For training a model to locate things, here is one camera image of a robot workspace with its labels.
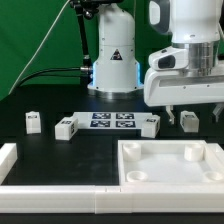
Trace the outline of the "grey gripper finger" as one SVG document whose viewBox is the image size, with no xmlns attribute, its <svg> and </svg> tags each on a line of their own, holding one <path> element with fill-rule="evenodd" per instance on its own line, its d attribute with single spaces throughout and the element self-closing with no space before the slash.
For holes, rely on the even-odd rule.
<svg viewBox="0 0 224 224">
<path fill-rule="evenodd" d="M 168 105 L 165 107 L 166 109 L 166 112 L 168 114 L 168 117 L 169 117 L 169 122 L 170 124 L 174 124 L 175 123 L 175 116 L 173 114 L 173 106 L 172 105 Z"/>
<path fill-rule="evenodd" d="M 217 103 L 214 110 L 213 110 L 213 115 L 215 116 L 215 121 L 219 121 L 219 116 L 224 110 L 224 103 Z"/>
</svg>

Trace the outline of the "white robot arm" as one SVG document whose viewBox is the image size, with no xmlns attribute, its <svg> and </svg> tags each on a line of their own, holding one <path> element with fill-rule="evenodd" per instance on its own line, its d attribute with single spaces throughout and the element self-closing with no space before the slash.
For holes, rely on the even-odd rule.
<svg viewBox="0 0 224 224">
<path fill-rule="evenodd" d="M 99 57 L 89 90 L 109 99 L 144 90 L 150 107 L 214 103 L 224 111 L 224 63 L 217 51 L 223 0 L 149 0 L 149 23 L 172 35 L 171 45 L 151 54 L 143 84 L 134 57 L 134 21 L 115 4 L 102 2 Z"/>
</svg>

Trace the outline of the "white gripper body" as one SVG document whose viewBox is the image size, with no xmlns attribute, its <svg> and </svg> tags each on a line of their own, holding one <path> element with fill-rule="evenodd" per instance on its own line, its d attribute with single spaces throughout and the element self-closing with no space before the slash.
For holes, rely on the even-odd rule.
<svg viewBox="0 0 224 224">
<path fill-rule="evenodd" d="M 202 77 L 184 77 L 179 70 L 149 69 L 144 81 L 144 102 L 149 107 L 224 102 L 224 65 Z"/>
</svg>

